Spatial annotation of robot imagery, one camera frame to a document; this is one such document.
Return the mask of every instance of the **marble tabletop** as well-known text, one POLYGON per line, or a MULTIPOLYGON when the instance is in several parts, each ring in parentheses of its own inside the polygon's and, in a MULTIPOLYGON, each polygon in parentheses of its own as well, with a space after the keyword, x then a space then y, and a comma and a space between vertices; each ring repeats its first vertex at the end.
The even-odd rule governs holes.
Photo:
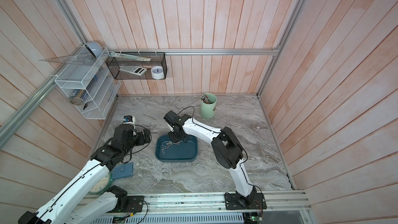
MULTIPOLYGON (((170 110, 178 113, 190 105, 195 107, 194 118, 199 122, 217 128, 228 126, 233 130, 248 153, 245 167, 253 184, 262 191, 291 190, 276 142, 255 95, 217 96, 215 116, 208 120, 200 117, 199 96, 120 97, 118 101, 102 143, 113 136, 114 128, 122 123, 125 115, 134 116, 136 124, 149 128, 152 133, 148 147, 132 156, 134 175, 113 183, 129 193, 235 191, 229 171, 217 162, 212 147, 200 139, 198 155, 193 162, 163 163, 156 159, 156 141, 170 131, 164 115, 170 110)), ((182 114, 192 115, 192 111, 188 108, 182 114)), ((133 152, 142 147, 135 147, 133 152)))

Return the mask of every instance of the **teal tray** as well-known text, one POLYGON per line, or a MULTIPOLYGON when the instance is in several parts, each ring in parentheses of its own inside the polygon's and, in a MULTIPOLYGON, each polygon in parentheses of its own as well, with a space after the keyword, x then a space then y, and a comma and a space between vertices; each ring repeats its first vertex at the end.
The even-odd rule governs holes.
POLYGON ((198 154, 198 141, 195 136, 188 135, 185 138, 186 142, 181 141, 180 144, 173 144, 168 146, 167 143, 171 142, 167 135, 158 138, 156 142, 155 156, 164 163, 185 163, 192 162, 196 159, 198 154), (162 152, 162 145, 168 147, 162 152))

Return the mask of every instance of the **white wire basket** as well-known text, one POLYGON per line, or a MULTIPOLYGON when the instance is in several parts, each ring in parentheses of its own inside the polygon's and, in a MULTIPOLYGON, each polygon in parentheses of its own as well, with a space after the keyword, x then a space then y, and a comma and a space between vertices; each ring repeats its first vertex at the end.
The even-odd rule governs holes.
POLYGON ((89 119, 105 119, 108 115, 109 109, 111 108, 113 99, 116 97, 116 93, 119 90, 120 85, 120 81, 117 84, 111 83, 103 95, 98 107, 88 112, 84 112, 83 116, 89 119))
MULTIPOLYGON (((87 53, 89 53, 88 49, 83 48, 78 55, 87 55, 87 53)), ((55 83, 61 89, 86 89, 108 55, 108 49, 103 47, 101 55, 92 66, 68 64, 58 75, 55 83)))
MULTIPOLYGON (((91 56, 95 59, 87 48, 81 49, 77 55, 91 56)), ((86 90, 87 97, 83 104, 76 106, 85 118, 105 119, 121 85, 120 81, 112 83, 113 77, 109 75, 107 68, 98 71, 108 55, 108 49, 103 47, 101 55, 92 66, 70 63, 55 80, 67 97, 70 97, 75 89, 86 90)))
MULTIPOLYGON (((108 69, 103 69, 101 71, 98 71, 95 75, 96 80, 95 82, 89 87, 86 88, 87 91, 87 98, 84 100, 83 103, 87 103, 95 98, 97 95, 98 91, 100 90, 103 82, 107 78, 107 75, 109 74, 108 69)), ((64 94, 68 97, 70 97, 75 89, 73 88, 62 88, 61 90, 64 92, 64 94)))

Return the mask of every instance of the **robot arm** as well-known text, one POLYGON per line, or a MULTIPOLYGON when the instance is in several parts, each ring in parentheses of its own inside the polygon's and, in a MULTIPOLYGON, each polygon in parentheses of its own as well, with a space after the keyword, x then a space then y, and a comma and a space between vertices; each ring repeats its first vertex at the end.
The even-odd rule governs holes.
POLYGON ((125 116, 123 124, 115 128, 113 137, 93 153, 79 174, 35 213, 27 211, 23 214, 18 224, 84 224, 108 211, 123 210, 128 204, 127 192, 112 186, 96 201, 72 212, 88 191, 122 162, 133 147, 150 142, 149 131, 137 132, 132 124, 132 116, 125 116))
POLYGON ((211 144, 217 161, 231 173, 236 192, 240 195, 239 202, 243 207, 252 203, 257 193, 256 188, 249 180, 243 164, 243 148, 229 127, 210 127, 189 115, 184 114, 180 117, 173 111, 169 111, 164 120, 171 129, 167 135, 172 142, 176 143, 187 135, 193 135, 211 144))

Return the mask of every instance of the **black mesh basket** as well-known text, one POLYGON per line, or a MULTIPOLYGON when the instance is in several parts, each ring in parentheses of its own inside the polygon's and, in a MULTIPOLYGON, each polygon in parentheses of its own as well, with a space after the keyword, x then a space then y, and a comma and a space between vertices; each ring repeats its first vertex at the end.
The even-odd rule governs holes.
POLYGON ((120 58, 120 57, 108 57, 106 60, 106 65, 108 66, 109 70, 112 73, 112 76, 118 80, 124 79, 154 79, 152 78, 152 74, 150 72, 151 68, 154 66, 162 66, 164 78, 167 75, 167 65, 166 65, 166 58, 164 53, 161 52, 122 52, 122 54, 128 55, 135 55, 135 56, 142 56, 151 58, 149 62, 138 62, 127 58, 120 58), (135 75, 132 73, 128 73, 125 71, 121 71, 121 66, 139 66, 144 67, 147 71, 142 74, 141 76, 135 75))

